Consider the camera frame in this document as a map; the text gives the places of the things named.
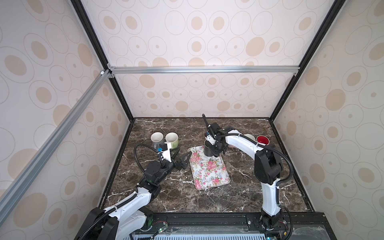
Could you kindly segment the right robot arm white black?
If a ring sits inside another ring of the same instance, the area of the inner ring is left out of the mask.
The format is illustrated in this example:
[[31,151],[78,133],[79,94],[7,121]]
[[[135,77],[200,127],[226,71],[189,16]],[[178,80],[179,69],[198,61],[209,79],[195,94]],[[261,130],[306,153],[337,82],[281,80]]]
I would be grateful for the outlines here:
[[215,157],[223,154],[231,145],[254,160],[254,173],[261,182],[263,193],[261,222],[265,229],[273,229],[283,214],[278,200],[278,182],[283,171],[279,155],[269,146],[252,140],[232,127],[221,128],[217,123],[207,125],[205,138]]

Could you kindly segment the grey mug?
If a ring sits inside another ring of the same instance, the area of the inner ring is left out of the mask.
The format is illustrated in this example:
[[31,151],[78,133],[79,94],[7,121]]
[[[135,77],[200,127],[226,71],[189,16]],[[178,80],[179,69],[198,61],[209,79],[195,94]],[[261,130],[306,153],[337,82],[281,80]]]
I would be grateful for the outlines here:
[[155,132],[151,135],[151,141],[154,149],[159,149],[160,145],[165,143],[164,135],[161,132]]

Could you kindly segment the black mug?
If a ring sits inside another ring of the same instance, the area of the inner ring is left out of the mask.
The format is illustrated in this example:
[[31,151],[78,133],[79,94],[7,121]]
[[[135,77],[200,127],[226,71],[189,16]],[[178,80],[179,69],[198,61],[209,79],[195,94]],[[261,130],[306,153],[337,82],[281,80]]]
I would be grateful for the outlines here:
[[206,157],[213,157],[213,156],[214,156],[214,153],[213,153],[212,150],[209,148],[209,145],[210,145],[209,142],[204,144],[203,152],[204,152],[204,155],[205,155]]

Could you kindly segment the pink mug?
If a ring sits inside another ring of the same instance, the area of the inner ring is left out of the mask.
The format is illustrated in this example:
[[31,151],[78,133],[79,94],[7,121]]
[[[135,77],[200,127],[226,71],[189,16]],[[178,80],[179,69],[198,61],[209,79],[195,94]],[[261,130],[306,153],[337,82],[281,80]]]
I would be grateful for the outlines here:
[[236,149],[237,147],[233,146],[233,145],[226,145],[225,147],[226,149]]

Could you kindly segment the light green mug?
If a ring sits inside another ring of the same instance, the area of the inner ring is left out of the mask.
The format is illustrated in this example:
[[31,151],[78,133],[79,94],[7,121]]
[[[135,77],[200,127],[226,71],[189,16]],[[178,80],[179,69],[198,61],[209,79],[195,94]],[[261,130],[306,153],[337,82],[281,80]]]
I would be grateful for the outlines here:
[[167,144],[171,144],[171,149],[176,149],[179,146],[179,136],[176,133],[168,133],[165,140]]

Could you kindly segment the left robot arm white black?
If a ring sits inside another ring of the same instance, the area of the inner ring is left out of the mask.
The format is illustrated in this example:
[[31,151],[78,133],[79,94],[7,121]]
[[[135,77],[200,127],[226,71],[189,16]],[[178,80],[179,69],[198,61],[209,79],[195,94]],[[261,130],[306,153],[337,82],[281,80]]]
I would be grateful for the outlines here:
[[146,206],[160,193],[160,183],[173,170],[186,169],[192,156],[191,151],[181,157],[178,157],[179,151],[173,155],[171,150],[156,152],[159,159],[148,163],[134,191],[111,207],[91,210],[76,240],[123,240],[136,230],[152,227],[153,213]]

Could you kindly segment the white mug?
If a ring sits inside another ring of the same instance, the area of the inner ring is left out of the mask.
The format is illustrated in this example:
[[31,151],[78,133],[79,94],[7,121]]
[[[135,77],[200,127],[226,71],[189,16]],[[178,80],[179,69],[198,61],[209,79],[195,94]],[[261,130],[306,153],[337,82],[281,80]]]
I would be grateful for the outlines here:
[[256,142],[259,146],[268,146],[270,144],[269,138],[262,135],[256,137]]

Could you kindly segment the dark green mug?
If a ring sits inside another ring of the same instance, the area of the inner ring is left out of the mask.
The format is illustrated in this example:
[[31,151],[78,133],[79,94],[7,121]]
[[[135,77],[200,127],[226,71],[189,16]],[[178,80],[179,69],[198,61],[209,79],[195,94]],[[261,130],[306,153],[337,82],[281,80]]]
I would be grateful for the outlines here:
[[245,134],[245,136],[249,139],[251,139],[252,141],[256,141],[256,138],[254,136],[252,136],[251,134]]

